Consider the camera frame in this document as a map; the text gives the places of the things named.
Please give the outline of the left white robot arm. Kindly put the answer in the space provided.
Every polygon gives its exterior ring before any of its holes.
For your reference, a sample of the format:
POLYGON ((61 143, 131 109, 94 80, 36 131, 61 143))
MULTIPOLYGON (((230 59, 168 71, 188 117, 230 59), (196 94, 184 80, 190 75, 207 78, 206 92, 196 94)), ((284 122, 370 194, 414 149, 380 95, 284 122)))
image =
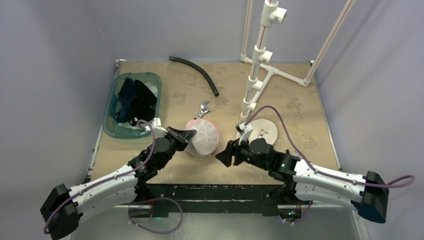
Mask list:
POLYGON ((149 199, 147 181, 155 177, 182 152, 196 135, 196 130, 161 129, 162 135, 121 168, 94 181, 66 187, 55 186, 40 208, 45 222, 43 233, 61 240, 74 232, 85 220, 107 209, 149 199))

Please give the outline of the black bra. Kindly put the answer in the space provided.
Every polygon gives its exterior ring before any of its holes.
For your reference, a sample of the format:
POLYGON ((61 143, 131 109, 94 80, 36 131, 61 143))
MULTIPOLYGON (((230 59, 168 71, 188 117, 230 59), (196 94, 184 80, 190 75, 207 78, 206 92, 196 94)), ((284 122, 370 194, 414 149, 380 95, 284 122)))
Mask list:
POLYGON ((135 97, 131 101, 129 124, 133 127, 138 120, 150 122, 156 114, 157 97, 140 80, 135 80, 135 97))

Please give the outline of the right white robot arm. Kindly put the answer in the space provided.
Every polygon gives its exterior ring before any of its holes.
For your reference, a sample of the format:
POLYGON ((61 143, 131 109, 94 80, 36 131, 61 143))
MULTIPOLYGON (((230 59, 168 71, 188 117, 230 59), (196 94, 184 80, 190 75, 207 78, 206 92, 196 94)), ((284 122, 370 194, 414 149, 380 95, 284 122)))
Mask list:
POLYGON ((296 200, 325 202, 357 211, 374 223, 387 221, 390 191, 376 172, 361 175, 308 165, 305 159, 275 150, 262 138, 230 140, 215 158, 226 167, 247 163, 266 171, 286 185, 280 196, 288 204, 296 200))

